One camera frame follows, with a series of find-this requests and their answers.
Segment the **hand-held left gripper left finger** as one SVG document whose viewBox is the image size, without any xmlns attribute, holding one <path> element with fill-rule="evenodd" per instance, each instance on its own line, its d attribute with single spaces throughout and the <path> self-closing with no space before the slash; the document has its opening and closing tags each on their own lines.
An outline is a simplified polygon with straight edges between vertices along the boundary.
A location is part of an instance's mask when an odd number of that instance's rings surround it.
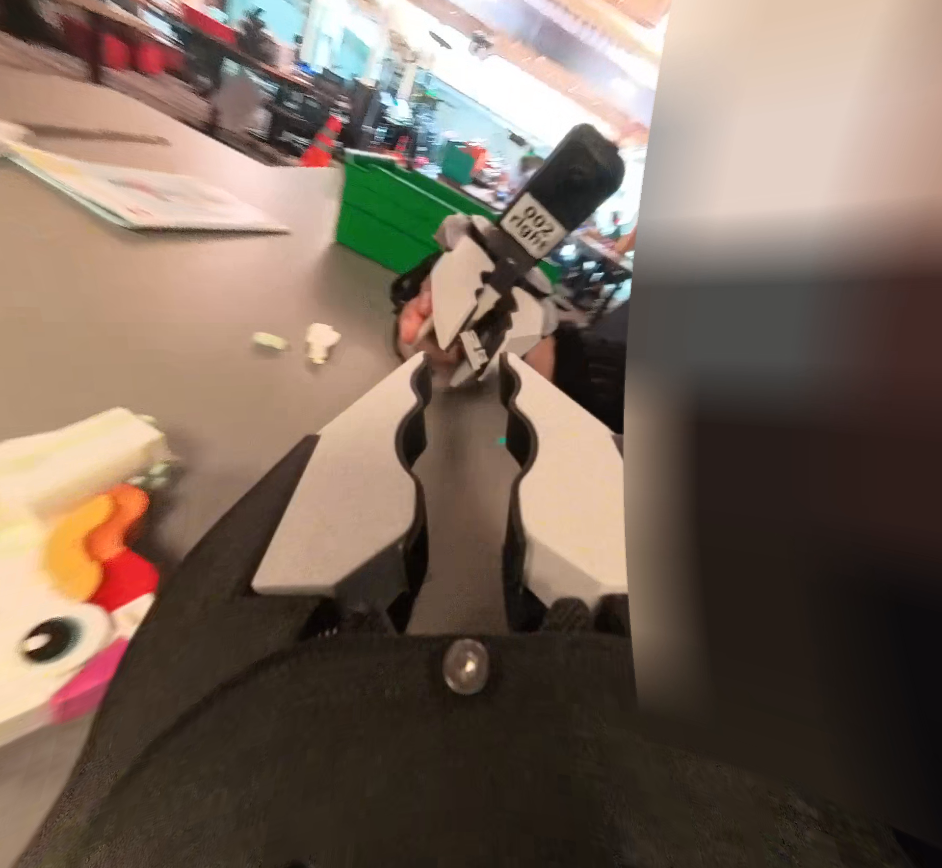
<svg viewBox="0 0 942 868">
<path fill-rule="evenodd" d="M 430 367 L 417 354 L 327 424 L 253 575 L 253 593 L 312 595 L 406 632 L 429 565 L 414 471 Z"/>
</svg>

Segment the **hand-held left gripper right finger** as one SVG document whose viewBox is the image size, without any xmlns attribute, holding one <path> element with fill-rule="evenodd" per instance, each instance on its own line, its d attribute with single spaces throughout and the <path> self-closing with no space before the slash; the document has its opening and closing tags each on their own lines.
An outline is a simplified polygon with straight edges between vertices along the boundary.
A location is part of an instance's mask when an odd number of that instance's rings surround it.
<svg viewBox="0 0 942 868">
<path fill-rule="evenodd" d="M 502 552 L 513 631 L 625 631 L 620 437 L 518 356 L 501 356 L 512 481 Z"/>
</svg>

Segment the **lego unicorn model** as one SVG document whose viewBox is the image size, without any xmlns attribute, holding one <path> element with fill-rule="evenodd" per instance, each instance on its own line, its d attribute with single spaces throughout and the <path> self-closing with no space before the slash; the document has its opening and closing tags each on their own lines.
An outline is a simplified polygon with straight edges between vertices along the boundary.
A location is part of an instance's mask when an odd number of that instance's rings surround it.
<svg viewBox="0 0 942 868">
<path fill-rule="evenodd" d="M 153 607 L 134 550 L 174 457 L 114 407 L 1 444 L 1 744 L 97 710 Z"/>
</svg>

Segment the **orange traffic cone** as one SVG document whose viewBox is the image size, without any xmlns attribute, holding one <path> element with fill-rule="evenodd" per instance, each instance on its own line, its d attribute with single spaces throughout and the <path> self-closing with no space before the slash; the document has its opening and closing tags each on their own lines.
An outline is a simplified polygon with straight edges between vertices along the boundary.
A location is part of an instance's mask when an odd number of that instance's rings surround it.
<svg viewBox="0 0 942 868">
<path fill-rule="evenodd" d="M 341 116 L 332 112 L 300 156 L 299 166 L 311 169 L 330 167 L 336 155 L 343 124 Z"/>
</svg>

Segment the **stack of green bins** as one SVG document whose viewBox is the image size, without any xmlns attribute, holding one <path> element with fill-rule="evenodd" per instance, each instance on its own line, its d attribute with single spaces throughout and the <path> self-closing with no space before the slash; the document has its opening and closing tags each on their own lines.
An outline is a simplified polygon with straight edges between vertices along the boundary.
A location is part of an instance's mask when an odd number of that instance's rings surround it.
<svg viewBox="0 0 942 868">
<path fill-rule="evenodd" d="M 395 274 L 406 273 L 437 248 L 452 214 L 496 222 L 499 211 L 448 183 L 420 174 L 391 156 L 346 150 L 336 242 Z"/>
</svg>

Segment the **lego instruction booklet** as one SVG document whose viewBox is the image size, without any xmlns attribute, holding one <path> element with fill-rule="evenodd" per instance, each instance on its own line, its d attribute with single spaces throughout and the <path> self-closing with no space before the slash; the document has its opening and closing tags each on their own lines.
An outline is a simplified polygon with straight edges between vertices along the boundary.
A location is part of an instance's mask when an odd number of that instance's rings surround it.
<svg viewBox="0 0 942 868">
<path fill-rule="evenodd" d="M 289 232 L 263 211 L 200 179 L 55 154 L 31 144 L 32 136 L 29 128 L 2 121 L 2 157 L 118 226 L 138 232 Z"/>
</svg>

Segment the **person's right hand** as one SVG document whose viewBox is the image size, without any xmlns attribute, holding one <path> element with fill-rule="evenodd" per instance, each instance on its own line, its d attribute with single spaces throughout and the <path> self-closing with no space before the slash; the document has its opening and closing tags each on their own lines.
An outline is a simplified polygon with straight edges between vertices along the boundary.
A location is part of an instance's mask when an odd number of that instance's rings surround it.
<svg viewBox="0 0 942 868">
<path fill-rule="evenodd" d="M 421 353 L 432 367 L 450 366 L 450 355 L 439 346 L 434 329 L 429 277 L 422 281 L 417 294 L 405 303 L 398 314 L 395 349 L 403 362 Z"/>
</svg>

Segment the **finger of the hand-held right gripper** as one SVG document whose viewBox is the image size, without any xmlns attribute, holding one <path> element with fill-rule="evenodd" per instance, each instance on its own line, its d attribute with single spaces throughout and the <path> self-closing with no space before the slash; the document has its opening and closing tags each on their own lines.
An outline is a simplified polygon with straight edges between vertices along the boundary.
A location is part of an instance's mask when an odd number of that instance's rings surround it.
<svg viewBox="0 0 942 868">
<path fill-rule="evenodd" d="M 482 276 L 501 260 L 502 233 L 482 215 L 452 214 L 433 238 L 441 256 L 430 273 L 432 328 L 438 347 L 450 352 L 477 308 Z"/>
<path fill-rule="evenodd" d="M 513 287 L 511 295 L 506 352 L 523 357 L 554 333 L 559 324 L 559 310 L 551 297 L 540 297 L 521 287 Z"/>
</svg>

